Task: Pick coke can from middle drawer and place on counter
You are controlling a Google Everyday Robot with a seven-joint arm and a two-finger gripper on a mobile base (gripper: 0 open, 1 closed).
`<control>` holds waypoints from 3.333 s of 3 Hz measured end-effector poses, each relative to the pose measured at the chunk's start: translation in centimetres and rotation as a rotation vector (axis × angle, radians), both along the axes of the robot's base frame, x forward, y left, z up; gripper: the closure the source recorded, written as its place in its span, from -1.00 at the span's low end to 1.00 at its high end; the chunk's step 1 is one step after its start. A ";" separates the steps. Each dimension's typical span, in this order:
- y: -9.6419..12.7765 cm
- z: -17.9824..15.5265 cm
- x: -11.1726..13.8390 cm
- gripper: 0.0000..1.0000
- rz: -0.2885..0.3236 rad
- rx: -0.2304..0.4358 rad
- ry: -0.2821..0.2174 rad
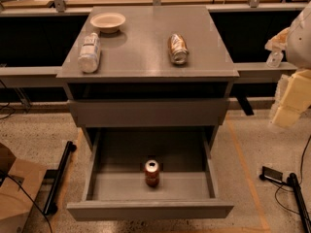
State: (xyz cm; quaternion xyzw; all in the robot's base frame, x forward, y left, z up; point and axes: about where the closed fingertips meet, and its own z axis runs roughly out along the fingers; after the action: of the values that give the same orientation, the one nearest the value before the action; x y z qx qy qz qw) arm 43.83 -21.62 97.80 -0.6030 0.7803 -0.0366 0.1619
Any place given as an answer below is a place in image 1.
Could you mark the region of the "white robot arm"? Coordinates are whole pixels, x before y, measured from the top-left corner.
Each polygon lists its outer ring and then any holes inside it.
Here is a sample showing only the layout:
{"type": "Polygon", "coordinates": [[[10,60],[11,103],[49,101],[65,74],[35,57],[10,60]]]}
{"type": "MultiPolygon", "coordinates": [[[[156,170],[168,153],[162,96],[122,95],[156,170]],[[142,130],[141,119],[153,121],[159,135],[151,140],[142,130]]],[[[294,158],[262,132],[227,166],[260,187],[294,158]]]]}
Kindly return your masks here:
{"type": "Polygon", "coordinates": [[[282,76],[271,107],[271,123],[282,128],[294,125],[311,106],[311,3],[264,46],[271,52],[283,50],[297,70],[282,76]]]}

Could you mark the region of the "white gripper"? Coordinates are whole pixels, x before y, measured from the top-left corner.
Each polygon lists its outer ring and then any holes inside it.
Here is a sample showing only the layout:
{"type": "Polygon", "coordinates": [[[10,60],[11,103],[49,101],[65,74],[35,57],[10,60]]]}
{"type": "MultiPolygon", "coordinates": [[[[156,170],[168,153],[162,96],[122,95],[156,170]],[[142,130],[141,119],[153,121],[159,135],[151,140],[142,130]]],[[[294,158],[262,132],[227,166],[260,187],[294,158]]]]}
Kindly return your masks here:
{"type": "MultiPolygon", "coordinates": [[[[281,30],[267,41],[264,48],[270,51],[284,50],[289,30],[289,27],[281,30]]],[[[269,113],[271,123],[282,128],[291,127],[310,106],[311,70],[299,69],[291,76],[282,74],[269,113]]]]}

